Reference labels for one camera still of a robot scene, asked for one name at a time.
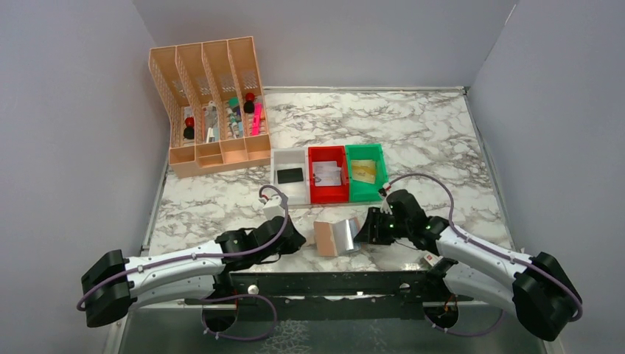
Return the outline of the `brown leather card holder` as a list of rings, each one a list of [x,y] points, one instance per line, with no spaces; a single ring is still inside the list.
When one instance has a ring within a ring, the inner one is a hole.
[[[361,226],[357,218],[335,223],[315,221],[314,240],[321,257],[340,257],[361,250],[355,238]]]

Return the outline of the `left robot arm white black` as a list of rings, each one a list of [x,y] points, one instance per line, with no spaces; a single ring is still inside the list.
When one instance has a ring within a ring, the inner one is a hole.
[[[77,309],[90,328],[103,327],[130,310],[182,298],[220,303],[231,296],[231,282],[222,275],[259,265],[272,255],[294,254],[305,237],[291,218],[276,216],[256,228],[222,233],[189,249],[153,257],[105,253],[81,277],[83,297]]]

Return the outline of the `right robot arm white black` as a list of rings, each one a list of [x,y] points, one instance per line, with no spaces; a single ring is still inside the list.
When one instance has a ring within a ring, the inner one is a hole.
[[[354,240],[391,245],[400,238],[441,258],[438,272],[425,280],[431,298],[454,294],[486,302],[513,315],[544,341],[557,339],[582,306],[579,292],[554,256],[504,249],[448,219],[428,216],[406,190],[392,192],[381,207],[369,208]]]

